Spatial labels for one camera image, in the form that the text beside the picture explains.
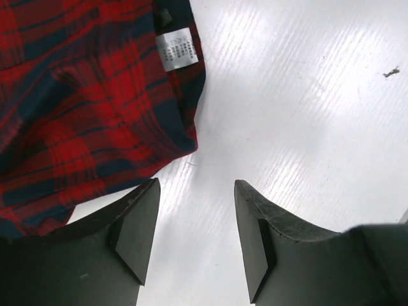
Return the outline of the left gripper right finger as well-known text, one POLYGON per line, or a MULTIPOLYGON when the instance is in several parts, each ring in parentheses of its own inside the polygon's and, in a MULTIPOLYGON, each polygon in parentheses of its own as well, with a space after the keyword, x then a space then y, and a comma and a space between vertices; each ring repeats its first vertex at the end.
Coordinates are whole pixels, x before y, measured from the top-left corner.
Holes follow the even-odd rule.
POLYGON ((274 204, 244 180, 234 186, 253 305, 406 305, 407 225, 337 233, 274 204))

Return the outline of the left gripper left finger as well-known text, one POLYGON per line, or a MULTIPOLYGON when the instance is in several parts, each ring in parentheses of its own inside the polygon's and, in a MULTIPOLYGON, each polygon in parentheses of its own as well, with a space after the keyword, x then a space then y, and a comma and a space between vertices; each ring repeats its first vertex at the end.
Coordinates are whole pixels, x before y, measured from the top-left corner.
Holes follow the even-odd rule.
POLYGON ((1 304, 135 305, 160 201, 150 179, 50 234, 1 240, 1 304))

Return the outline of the red navy plaid skirt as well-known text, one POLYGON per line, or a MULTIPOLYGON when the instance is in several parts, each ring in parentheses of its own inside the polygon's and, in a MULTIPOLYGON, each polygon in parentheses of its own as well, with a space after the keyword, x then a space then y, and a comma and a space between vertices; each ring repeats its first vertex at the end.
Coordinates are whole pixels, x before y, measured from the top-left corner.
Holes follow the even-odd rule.
POLYGON ((1 236, 45 236, 194 152, 205 77, 189 1, 2 1, 1 236), (165 72, 156 38, 185 27, 199 62, 165 72))

